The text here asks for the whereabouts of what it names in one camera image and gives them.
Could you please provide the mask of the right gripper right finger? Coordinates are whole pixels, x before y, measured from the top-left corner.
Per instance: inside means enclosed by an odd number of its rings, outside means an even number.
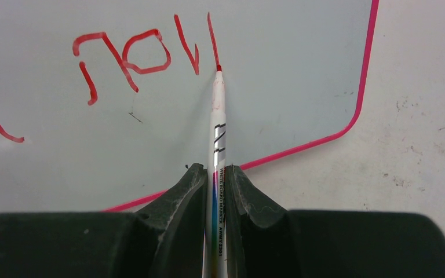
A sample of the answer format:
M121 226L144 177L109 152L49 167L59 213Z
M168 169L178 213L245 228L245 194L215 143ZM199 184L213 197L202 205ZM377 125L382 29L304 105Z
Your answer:
M428 217L286 210L238 166L225 170L229 277L445 277L445 237Z

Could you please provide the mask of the pink framed whiteboard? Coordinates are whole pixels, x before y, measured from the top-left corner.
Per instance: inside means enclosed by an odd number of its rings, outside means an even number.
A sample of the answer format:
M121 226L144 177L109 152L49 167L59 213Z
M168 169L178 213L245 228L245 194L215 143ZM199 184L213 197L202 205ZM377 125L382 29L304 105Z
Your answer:
M0 212L126 209L206 164L216 66L227 158L344 135L378 1L0 1Z

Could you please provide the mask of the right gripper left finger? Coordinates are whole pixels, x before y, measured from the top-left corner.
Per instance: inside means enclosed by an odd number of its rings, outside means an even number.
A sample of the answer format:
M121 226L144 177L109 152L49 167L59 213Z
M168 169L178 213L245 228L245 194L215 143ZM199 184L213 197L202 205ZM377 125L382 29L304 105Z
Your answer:
M201 277L207 171L136 212L0 213L0 277Z

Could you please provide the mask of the white marker pen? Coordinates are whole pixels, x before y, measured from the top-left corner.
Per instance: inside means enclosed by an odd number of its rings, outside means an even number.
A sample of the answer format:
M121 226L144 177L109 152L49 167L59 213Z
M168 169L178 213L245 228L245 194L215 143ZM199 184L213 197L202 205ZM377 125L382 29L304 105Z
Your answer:
M210 113L203 277L224 274L226 128L225 83L218 64Z

